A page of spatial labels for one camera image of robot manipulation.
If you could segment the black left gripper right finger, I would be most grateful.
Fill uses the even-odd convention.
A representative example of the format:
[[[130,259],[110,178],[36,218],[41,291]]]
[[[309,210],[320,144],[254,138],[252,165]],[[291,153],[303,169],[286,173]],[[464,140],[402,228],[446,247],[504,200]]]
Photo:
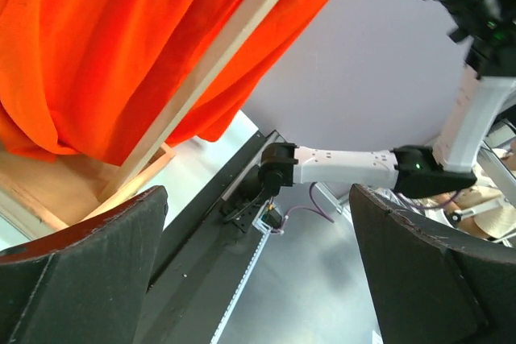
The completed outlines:
[[[513,343],[515,249],[354,184],[352,223],[385,343]]]

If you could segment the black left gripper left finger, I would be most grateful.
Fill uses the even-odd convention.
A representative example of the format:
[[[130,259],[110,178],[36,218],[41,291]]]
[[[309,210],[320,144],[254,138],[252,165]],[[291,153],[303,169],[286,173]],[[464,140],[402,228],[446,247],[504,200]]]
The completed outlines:
[[[1,252],[3,343],[131,343],[168,194],[153,186],[115,208]]]

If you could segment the orange shorts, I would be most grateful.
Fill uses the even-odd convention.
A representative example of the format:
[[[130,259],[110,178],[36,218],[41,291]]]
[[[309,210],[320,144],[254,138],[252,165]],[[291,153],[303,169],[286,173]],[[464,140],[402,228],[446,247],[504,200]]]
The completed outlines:
[[[1,147],[120,165],[243,0],[1,0]]]

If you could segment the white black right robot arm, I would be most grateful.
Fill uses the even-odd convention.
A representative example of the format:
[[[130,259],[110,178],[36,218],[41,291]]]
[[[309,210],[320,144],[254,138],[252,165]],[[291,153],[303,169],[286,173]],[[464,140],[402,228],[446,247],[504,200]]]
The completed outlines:
[[[512,343],[515,252],[462,234],[374,193],[411,199],[476,183],[473,166],[515,87],[515,0],[434,0],[472,39],[456,105],[429,147],[319,151],[272,144],[261,159],[265,197],[297,183],[351,185],[350,210],[368,287],[386,343]]]

